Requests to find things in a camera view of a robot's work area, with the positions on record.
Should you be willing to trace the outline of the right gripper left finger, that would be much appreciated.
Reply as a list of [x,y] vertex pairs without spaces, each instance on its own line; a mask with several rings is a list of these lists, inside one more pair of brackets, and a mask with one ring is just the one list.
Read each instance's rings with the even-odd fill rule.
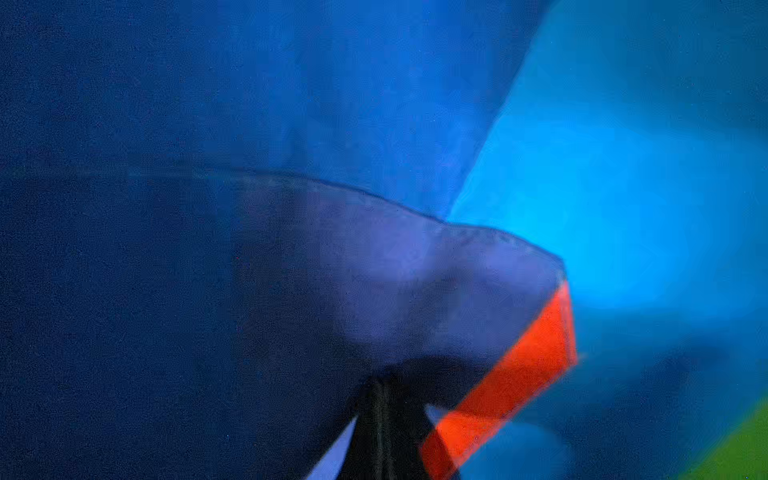
[[380,478],[380,379],[371,377],[361,390],[352,437],[338,480]]

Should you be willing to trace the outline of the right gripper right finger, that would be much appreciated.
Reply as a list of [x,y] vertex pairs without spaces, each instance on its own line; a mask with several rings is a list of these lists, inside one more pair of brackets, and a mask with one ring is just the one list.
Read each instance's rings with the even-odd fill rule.
[[437,421],[415,391],[393,374],[379,377],[385,479],[461,479]]

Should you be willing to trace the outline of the rainbow coloured shorts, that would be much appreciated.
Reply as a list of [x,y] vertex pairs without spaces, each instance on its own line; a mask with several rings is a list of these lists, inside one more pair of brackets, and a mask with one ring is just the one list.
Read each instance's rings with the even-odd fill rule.
[[763,1],[5,1],[1,475],[767,475]]

